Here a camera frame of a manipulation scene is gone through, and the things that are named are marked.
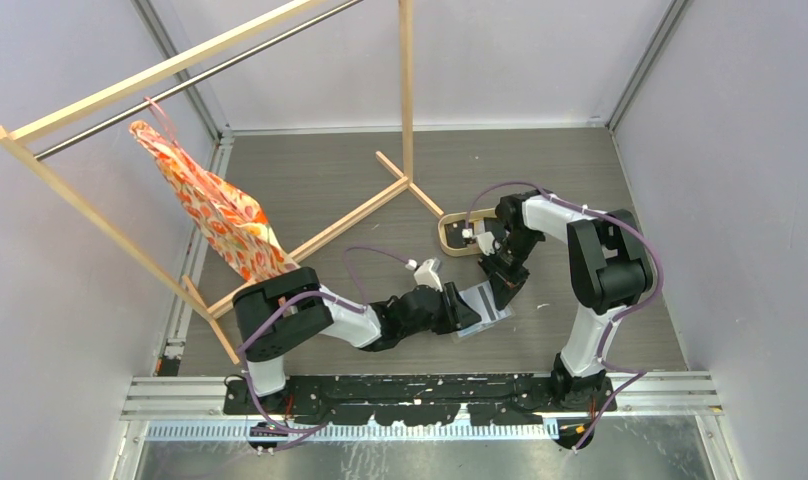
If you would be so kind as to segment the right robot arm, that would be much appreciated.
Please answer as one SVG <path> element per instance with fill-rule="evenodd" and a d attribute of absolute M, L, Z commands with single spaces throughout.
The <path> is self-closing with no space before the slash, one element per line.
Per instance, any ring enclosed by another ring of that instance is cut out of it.
<path fill-rule="evenodd" d="M 555 357 L 548 389 L 557 406 L 576 410 L 604 392 L 610 337 L 652 288 L 647 244 L 630 211 L 594 210 L 551 192 L 504 196 L 495 215 L 503 237 L 485 227 L 470 227 L 465 235 L 481 252 L 479 265 L 499 309 L 527 281 L 525 263 L 536 245 L 552 237 L 567 247 L 579 306 L 569 339 Z"/>

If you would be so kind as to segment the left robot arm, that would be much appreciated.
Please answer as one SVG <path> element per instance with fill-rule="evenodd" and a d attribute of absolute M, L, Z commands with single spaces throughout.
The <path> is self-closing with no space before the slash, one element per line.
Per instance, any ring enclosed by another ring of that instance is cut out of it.
<path fill-rule="evenodd" d="M 278 412 L 287 398 L 284 356 L 321 334 L 380 352 L 422 332 L 463 332 L 489 318 L 483 302 L 442 282 L 434 259 L 408 262 L 416 287 L 385 301 L 360 304 L 325 287 L 302 267 L 242 289 L 232 303 L 246 362 L 248 400 L 260 412 Z"/>

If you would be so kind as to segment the grey chip credit card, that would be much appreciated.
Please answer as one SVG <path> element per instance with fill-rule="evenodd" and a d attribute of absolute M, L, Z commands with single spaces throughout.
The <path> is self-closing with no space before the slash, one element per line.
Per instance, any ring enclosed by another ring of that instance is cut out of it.
<path fill-rule="evenodd" d="M 511 306 L 501 309 L 497 307 L 493 289 L 488 281 L 461 291 L 461 297 L 471 309 L 480 315 L 481 320 L 477 323 L 477 326 L 491 326 L 514 315 L 514 310 Z"/>

